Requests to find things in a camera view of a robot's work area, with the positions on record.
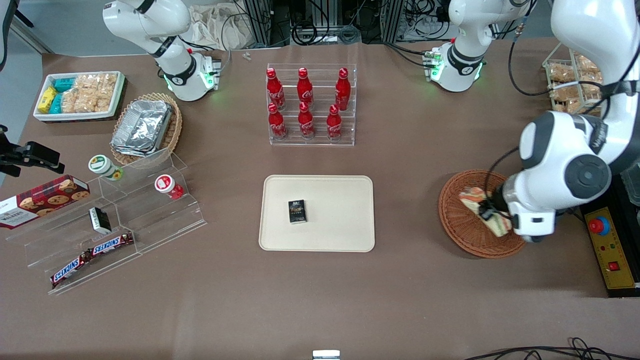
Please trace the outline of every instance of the wicker basket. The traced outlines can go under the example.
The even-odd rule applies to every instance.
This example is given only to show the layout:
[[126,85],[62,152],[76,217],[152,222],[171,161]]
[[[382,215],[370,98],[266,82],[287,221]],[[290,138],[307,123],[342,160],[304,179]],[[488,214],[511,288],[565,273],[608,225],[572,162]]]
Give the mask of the wicker basket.
[[[438,214],[447,234],[465,251],[481,258],[506,258],[524,247],[523,239],[513,231],[496,237],[459,198],[466,187],[484,187],[486,173],[486,170],[468,170],[450,178],[440,192]],[[494,191],[505,180],[503,175],[493,173],[488,188]]]
[[[173,100],[170,96],[165,94],[157,94],[157,93],[142,95],[141,97],[137,98],[134,101],[137,101],[137,100],[150,100],[150,101],[162,100],[164,102],[167,102],[168,104],[171,104],[173,111],[171,114],[171,118],[169,119],[170,123],[166,129],[166,132],[164,133],[162,145],[160,146],[160,149],[164,149],[168,147],[169,150],[171,151],[167,151],[166,153],[167,153],[167,156],[171,156],[171,152],[173,152],[173,150],[175,149],[175,146],[178,144],[178,138],[180,137],[180,131],[182,130],[182,114],[180,113],[180,109],[178,109],[178,104],[176,104],[175,100]],[[134,101],[130,102],[129,105],[127,105],[127,107],[125,108],[125,110],[123,110],[120,113],[120,116],[118,117],[118,122],[116,122],[116,126],[113,130],[113,134],[115,134],[116,131],[118,131],[118,127],[120,127],[120,123],[122,123],[122,118],[124,117],[124,114],[127,112],[127,110],[129,109],[131,104],[133,104]],[[143,158],[142,156],[120,154],[119,152],[115,151],[113,147],[111,147],[111,153],[113,154],[113,157],[122,165],[127,165],[136,160]],[[163,159],[154,159],[154,160],[163,161],[165,159],[163,158]]]

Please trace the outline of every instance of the cookie box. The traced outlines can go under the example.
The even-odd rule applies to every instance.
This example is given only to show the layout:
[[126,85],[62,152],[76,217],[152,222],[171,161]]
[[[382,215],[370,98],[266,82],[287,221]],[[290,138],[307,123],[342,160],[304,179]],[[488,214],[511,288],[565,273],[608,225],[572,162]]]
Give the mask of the cookie box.
[[70,175],[61,176],[0,202],[0,227],[15,229],[84,199],[89,194],[89,186],[86,183]]

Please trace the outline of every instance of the red bottle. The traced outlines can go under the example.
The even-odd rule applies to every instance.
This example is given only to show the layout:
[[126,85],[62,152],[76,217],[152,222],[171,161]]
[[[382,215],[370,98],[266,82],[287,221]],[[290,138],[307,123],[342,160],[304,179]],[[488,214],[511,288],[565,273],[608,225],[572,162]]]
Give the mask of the red bottle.
[[302,138],[305,140],[313,139],[316,135],[316,130],[314,129],[314,117],[311,115],[311,112],[309,112],[309,105],[307,105],[306,102],[300,102],[298,122],[300,123]]
[[309,106],[309,110],[314,109],[314,87],[308,78],[307,68],[298,69],[298,98]]
[[338,82],[335,84],[335,103],[340,111],[347,110],[349,106],[349,96],[351,95],[351,84],[349,84],[349,70],[340,68]]
[[329,141],[340,141],[340,130],[342,128],[342,118],[338,114],[338,106],[331,105],[329,108],[329,116],[326,118],[326,132]]
[[278,110],[284,109],[284,89],[276,76],[276,70],[272,67],[267,69],[267,92],[271,102],[278,106]]
[[278,106],[274,103],[269,104],[269,126],[275,140],[284,140],[287,138],[287,128],[284,126],[282,114],[278,111]]

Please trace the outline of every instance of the red button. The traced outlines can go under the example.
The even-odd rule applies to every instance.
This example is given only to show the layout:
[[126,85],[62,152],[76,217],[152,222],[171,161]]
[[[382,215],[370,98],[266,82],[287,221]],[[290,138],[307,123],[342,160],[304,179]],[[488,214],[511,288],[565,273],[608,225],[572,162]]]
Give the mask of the red button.
[[611,261],[609,263],[609,271],[618,271],[620,270],[620,265],[617,261]]
[[604,223],[602,220],[595,218],[589,221],[589,231],[595,234],[600,234],[604,230]]

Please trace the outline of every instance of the table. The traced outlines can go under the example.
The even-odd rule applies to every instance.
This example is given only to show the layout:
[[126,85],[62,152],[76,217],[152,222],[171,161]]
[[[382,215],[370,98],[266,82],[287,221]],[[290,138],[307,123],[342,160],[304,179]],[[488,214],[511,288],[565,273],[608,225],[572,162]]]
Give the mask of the table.
[[[436,43],[413,44],[429,49]],[[544,87],[540,64],[557,44],[521,40],[513,68],[524,89]],[[61,296],[47,295],[19,246],[0,241],[0,354],[17,359],[305,359],[322,348],[344,359],[457,359],[524,345],[591,346],[640,354],[637,299],[605,299],[590,240],[573,217],[506,259],[476,259],[444,233],[436,210],[453,174],[487,168],[548,109],[516,92],[509,42],[496,41],[468,91],[448,93],[382,45],[234,53],[220,90],[180,102],[176,153],[208,224]],[[358,64],[353,148],[272,147],[267,63]],[[44,74],[120,70],[125,103],[167,92],[150,56],[45,54]],[[88,158],[109,154],[113,122],[41,124],[22,141],[61,152],[67,173],[91,179]],[[517,157],[499,166],[512,174]],[[262,183],[271,174],[367,175],[376,246],[364,254],[266,252],[257,243]],[[29,168],[3,197],[55,176]]]

